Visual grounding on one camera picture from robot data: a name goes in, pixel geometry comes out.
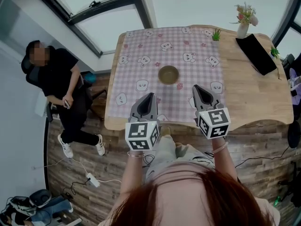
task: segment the small potted plant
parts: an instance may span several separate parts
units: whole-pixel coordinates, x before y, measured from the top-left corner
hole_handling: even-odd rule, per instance
[[[258,24],[258,19],[255,16],[256,10],[251,5],[247,5],[246,2],[245,5],[235,6],[238,11],[238,21],[236,23],[231,24],[240,24],[237,30],[237,38],[243,39],[246,36],[246,33],[248,32],[249,25],[252,24],[253,26],[256,26]]]
[[[271,53],[269,54],[269,56],[274,59],[278,59],[279,58],[279,51],[276,48],[271,47]]]
[[[221,30],[220,29],[215,29],[214,33],[212,34],[212,40],[213,41],[219,41],[221,36]]]

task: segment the wooden table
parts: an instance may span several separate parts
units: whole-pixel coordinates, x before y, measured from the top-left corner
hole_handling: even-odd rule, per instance
[[[192,25],[190,27],[218,28],[210,25]],[[263,76],[255,71],[252,63],[238,46],[235,40],[236,32],[222,28],[218,29],[221,30],[220,58],[223,69],[225,106],[229,110],[232,122],[230,130],[260,120],[276,120],[285,124],[292,123],[291,93],[280,60],[278,59],[275,64],[279,69],[281,80],[278,79],[277,70]],[[115,71],[124,37],[125,33],[121,34],[118,39],[105,110],[104,125],[111,130],[122,130],[127,122],[127,118],[108,116]],[[255,37],[269,53],[272,46],[269,37],[261,33],[255,34]],[[197,127],[195,123],[190,122],[162,121],[161,125],[165,123]]]

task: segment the hand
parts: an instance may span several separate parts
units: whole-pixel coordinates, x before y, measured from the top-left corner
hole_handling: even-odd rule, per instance
[[[66,104],[65,104],[65,101],[67,101],[68,104],[69,104],[69,106],[71,107],[72,104],[73,104],[73,98],[72,98],[72,95],[70,95],[70,94],[67,93],[67,94],[62,98],[62,101],[63,101],[63,106],[64,106],[65,108],[67,108],[67,106],[66,106]]]

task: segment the bowl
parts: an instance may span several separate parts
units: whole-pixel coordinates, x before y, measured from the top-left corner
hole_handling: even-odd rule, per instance
[[[179,71],[177,68],[167,65],[162,67],[158,73],[159,80],[166,85],[176,83],[179,78]]]

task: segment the window frame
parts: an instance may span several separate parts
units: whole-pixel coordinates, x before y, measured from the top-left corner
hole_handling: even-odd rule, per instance
[[[91,2],[89,8],[78,14],[69,14],[65,8],[57,0],[42,0],[54,13],[58,16],[65,25],[79,37],[81,41],[97,56],[101,57],[103,52],[93,44],[88,36],[86,36],[75,24],[84,21],[92,16],[101,14],[103,12],[110,11],[112,9],[120,8],[123,6],[134,4],[142,24],[145,29],[152,28],[150,18],[144,7],[142,0],[107,0],[104,2]]]
[[[272,42],[275,47],[277,47],[280,44],[281,40],[284,38],[284,36],[286,35],[287,31],[290,28],[293,28],[295,31],[297,31],[298,33],[301,34],[301,26],[295,22],[295,18],[300,9],[300,5],[301,5],[301,0],[293,0],[292,1],[291,6],[288,9],[288,12],[287,12],[279,30],[277,31],[275,37],[273,38]]]

